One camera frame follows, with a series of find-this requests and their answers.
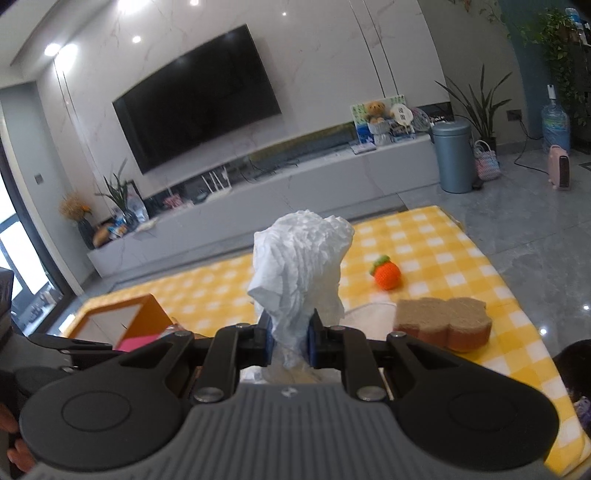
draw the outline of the trash can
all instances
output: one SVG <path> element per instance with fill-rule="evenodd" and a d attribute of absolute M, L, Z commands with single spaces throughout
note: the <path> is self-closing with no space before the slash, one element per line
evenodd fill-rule
<path fill-rule="evenodd" d="M 441 188 L 449 193 L 472 191 L 476 161 L 470 145 L 472 124 L 463 118 L 433 125 L 433 142 Z"/>

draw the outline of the blue water bottle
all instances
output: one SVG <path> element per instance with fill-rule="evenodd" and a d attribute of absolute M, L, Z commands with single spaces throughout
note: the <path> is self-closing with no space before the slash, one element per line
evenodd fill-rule
<path fill-rule="evenodd" d="M 556 102 L 554 85 L 548 85 L 548 95 L 550 104 L 542 109 L 544 152 L 548 153 L 552 145 L 558 145 L 570 153 L 570 118 Z"/>

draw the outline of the dried flower arrangement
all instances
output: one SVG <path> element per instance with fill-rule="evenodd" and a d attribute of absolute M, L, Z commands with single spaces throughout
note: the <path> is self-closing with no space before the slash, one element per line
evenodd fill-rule
<path fill-rule="evenodd" d="M 87 213 L 91 213 L 90 207 L 78 192 L 69 193 L 60 203 L 60 214 L 68 220 L 79 222 Z"/>

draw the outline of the electrical outlet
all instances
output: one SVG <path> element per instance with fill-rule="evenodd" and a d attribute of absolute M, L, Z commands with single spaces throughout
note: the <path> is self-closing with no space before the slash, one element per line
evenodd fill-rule
<path fill-rule="evenodd" d="M 507 110 L 507 120 L 509 122 L 519 122 L 523 119 L 521 110 Z"/>

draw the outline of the woven basket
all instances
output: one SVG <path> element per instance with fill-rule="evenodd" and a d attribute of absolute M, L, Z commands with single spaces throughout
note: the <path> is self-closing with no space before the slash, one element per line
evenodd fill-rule
<path fill-rule="evenodd" d="M 496 159 L 496 154 L 484 140 L 474 143 L 474 156 L 476 157 L 478 178 L 482 181 L 494 180 L 501 176 L 501 167 Z"/>

